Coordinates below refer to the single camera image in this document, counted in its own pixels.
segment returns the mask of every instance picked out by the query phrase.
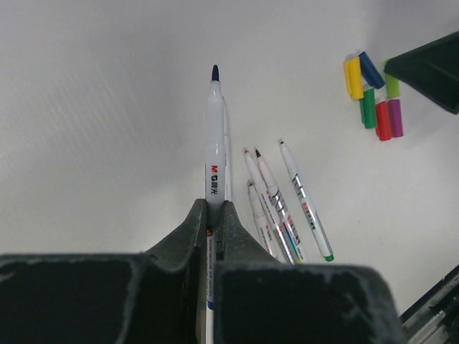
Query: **pen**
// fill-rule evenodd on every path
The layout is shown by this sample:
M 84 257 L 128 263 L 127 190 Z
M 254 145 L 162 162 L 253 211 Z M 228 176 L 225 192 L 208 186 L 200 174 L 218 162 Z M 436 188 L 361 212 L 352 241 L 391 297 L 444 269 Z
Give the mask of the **pen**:
M 285 229 L 287 229 L 288 236 L 290 239 L 291 245 L 295 249 L 297 262 L 308 262 L 308 256 L 306 255 L 306 250 L 301 244 L 301 239 L 298 236 L 296 231 L 295 224 L 293 224 L 292 217 L 288 212 L 287 204 L 285 204 L 284 198 L 280 192 L 279 186 L 275 182 L 274 176 L 271 173 L 269 165 L 266 163 L 266 160 L 261 156 L 258 149 L 255 149 L 255 154 L 257 155 L 258 166 L 260 167 L 260 172 L 265 179 L 268 192 L 270 193 L 271 204 L 274 206 L 275 210 L 278 212 L 280 220 Z
M 321 251 L 325 260 L 327 262 L 331 262 L 334 259 L 333 251 L 331 250 L 330 243 L 328 242 L 325 231 L 323 230 L 321 220 L 318 217 L 316 208 L 309 196 L 309 192 L 307 192 L 306 187 L 301 181 L 300 171 L 298 170 L 296 162 L 293 159 L 287 145 L 282 140 L 280 141 L 280 153 L 282 154 L 285 167 L 287 168 L 293 187 L 295 188 L 298 199 L 300 200 L 301 207 L 306 215 L 306 220 L 313 232 L 318 249 Z
M 212 70 L 206 116 L 206 202 L 207 202 L 207 306 L 213 309 L 215 247 L 214 226 L 224 202 L 225 148 L 223 130 L 223 97 L 218 67 Z
M 223 97 L 223 134 L 224 134 L 224 147 L 225 152 L 225 165 L 224 165 L 224 199 L 232 202 L 232 156 L 231 156 L 231 143 L 230 143 L 230 129 L 228 128 L 228 106 Z
M 273 205 L 271 204 L 271 201 L 269 199 L 270 195 L 268 192 L 268 188 L 266 187 L 266 184 L 263 181 L 263 177 L 261 176 L 260 170 L 255 164 L 249 151 L 245 148 L 244 148 L 244 159 L 245 159 L 245 165 L 247 166 L 247 169 L 249 170 L 249 174 L 250 174 L 250 178 L 252 179 L 253 186 L 255 187 L 255 190 L 257 191 L 258 198 L 261 201 L 261 205 L 263 207 L 263 210 L 265 211 L 266 217 L 268 218 L 268 222 L 271 228 L 273 229 L 273 231 L 275 232 L 280 248 L 283 251 L 284 257 L 291 264 L 295 264 L 295 251 L 294 251 L 294 248 L 291 246 L 288 234 L 282 227 L 278 213 L 274 209 Z
M 249 200 L 260 242 L 262 242 L 262 245 L 269 254 L 271 254 L 274 258 L 277 258 L 278 253 L 275 250 L 273 237 L 271 236 L 271 227 L 268 223 L 268 219 L 266 219 L 265 212 L 263 211 L 263 207 L 252 181 L 249 181 Z

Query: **white table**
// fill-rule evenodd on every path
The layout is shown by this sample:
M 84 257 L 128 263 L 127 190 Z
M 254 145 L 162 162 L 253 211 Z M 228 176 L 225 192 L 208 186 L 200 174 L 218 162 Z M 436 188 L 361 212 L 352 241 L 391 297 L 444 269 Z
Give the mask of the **white table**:
M 375 62 L 459 29 L 456 1 L 15 1 L 0 11 L 0 252 L 139 252 L 204 196 L 220 67 L 234 202 L 243 146 L 271 164 L 324 262 L 277 139 L 303 169 L 337 264 L 365 264 L 403 312 L 457 263 L 459 119 L 402 87 L 406 136 L 360 123 L 344 58 Z

